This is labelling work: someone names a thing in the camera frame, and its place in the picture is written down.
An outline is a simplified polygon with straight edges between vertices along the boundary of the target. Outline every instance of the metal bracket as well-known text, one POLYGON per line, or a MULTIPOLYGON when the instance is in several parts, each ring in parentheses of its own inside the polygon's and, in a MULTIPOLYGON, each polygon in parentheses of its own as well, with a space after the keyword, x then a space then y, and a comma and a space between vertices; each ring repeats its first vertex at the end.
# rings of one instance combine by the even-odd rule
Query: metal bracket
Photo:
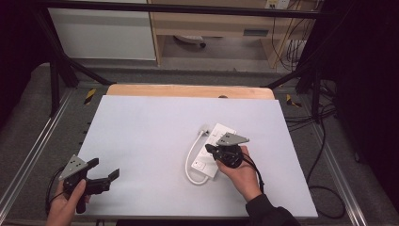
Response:
POLYGON ((58 177, 58 181, 65 180, 70 176, 74 175, 76 172, 85 169, 88 163, 80 159, 75 154, 71 157, 65 169, 62 171, 61 175, 58 177))
POLYGON ((249 142, 248 138, 241 137, 231 133, 226 133, 223 137, 220 138, 220 140, 217 141, 216 144, 221 146, 232 146, 246 142, 249 142))

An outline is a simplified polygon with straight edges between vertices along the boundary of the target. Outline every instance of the electrical outlet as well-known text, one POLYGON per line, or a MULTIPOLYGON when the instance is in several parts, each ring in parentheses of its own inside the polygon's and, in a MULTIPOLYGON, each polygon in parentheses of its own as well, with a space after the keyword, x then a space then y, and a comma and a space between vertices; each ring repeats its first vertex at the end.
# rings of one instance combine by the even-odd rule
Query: electrical outlet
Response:
POLYGON ((276 9, 287 9, 290 0, 279 0, 276 4, 276 9))
POLYGON ((276 8, 279 0, 267 0, 265 8, 276 8))

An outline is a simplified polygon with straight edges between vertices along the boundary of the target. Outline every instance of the human hand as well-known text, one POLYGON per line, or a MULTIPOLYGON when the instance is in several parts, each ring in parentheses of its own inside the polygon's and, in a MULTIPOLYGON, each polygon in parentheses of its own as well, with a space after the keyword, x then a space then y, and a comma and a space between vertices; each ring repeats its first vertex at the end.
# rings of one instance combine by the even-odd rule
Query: human hand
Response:
MULTIPOLYGON (((247 146, 241 146, 241 151, 244 154, 249 155, 247 146)), ((256 177, 256 171, 247 162, 243 161, 241 165, 232 169, 226 167, 223 163, 216 160, 217 166, 220 171, 226 174, 234 184, 235 188, 244 196, 247 202, 261 195, 262 192, 259 189, 258 179, 256 177)))
MULTIPOLYGON (((64 195, 60 195, 53 199, 51 203, 51 209, 47 218, 46 226, 59 225, 67 226, 71 225, 72 218, 75 213, 76 205, 79 199, 82 197, 86 189, 86 180, 82 180, 74 189, 70 198, 67 200, 64 195)), ((61 194, 64 190, 63 181, 58 183, 56 188, 56 194, 61 194)), ((88 202, 89 197, 85 197, 85 202, 88 202)))

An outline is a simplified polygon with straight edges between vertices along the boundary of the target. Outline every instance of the wrist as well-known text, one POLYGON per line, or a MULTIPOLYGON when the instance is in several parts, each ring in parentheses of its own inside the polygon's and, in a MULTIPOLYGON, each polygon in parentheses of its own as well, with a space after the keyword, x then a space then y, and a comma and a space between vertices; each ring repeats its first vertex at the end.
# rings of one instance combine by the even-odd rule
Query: wrist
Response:
POLYGON ((256 197, 262 195, 261 190, 258 187, 251 187, 249 189, 246 189, 243 194, 244 199, 249 202, 253 199, 255 199, 256 197))

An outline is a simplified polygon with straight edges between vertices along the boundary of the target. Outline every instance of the white surface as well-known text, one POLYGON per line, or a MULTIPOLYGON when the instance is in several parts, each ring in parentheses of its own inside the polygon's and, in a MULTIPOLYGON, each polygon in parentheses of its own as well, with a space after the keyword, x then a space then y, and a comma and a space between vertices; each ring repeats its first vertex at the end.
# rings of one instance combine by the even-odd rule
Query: white surface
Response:
MULTIPOLYGON (((95 1, 147 3, 146 0, 95 1)), ((49 11, 69 57, 155 60, 147 12, 64 8, 49 8, 49 11)))
POLYGON ((194 159, 193 164, 191 164, 191 167, 194 170, 198 170, 199 172, 211 178, 215 177, 218 171, 217 163, 214 160, 214 156, 206 151, 205 144, 211 144, 215 146, 216 142, 227 132, 235 134, 236 131, 220 123, 215 125, 205 142, 201 143, 202 147, 200 148, 197 157, 194 159))
POLYGON ((217 122, 250 139, 246 145, 272 204, 297 218, 317 217, 278 101, 128 96, 103 97, 79 153, 86 161, 100 158, 88 178, 120 169, 110 191, 91 197, 85 214, 246 217, 245 200, 223 173, 203 186, 185 177, 185 158, 198 130, 217 122))

